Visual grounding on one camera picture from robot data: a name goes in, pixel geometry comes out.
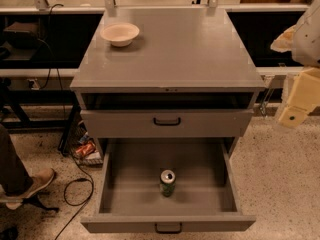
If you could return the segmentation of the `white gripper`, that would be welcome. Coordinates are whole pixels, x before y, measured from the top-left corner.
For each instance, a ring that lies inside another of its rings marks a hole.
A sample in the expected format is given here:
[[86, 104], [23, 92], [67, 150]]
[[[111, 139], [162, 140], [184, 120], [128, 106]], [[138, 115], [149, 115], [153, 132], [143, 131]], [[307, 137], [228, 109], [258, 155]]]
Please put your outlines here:
[[[295, 26], [289, 27], [272, 42], [270, 48], [280, 53], [291, 51], [294, 32]], [[294, 77], [287, 104], [278, 117], [278, 123], [283, 127], [296, 128], [320, 105], [319, 68], [305, 67]]]

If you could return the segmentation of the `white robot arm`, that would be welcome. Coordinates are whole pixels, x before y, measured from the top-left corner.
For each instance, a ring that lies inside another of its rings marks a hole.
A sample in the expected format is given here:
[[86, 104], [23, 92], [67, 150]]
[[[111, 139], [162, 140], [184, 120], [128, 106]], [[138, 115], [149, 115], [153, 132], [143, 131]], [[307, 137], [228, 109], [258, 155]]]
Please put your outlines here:
[[292, 59], [303, 66], [293, 77], [277, 118], [279, 125], [295, 128], [320, 105], [320, 0], [313, 0], [296, 24], [280, 34], [270, 48], [281, 53], [290, 51]]

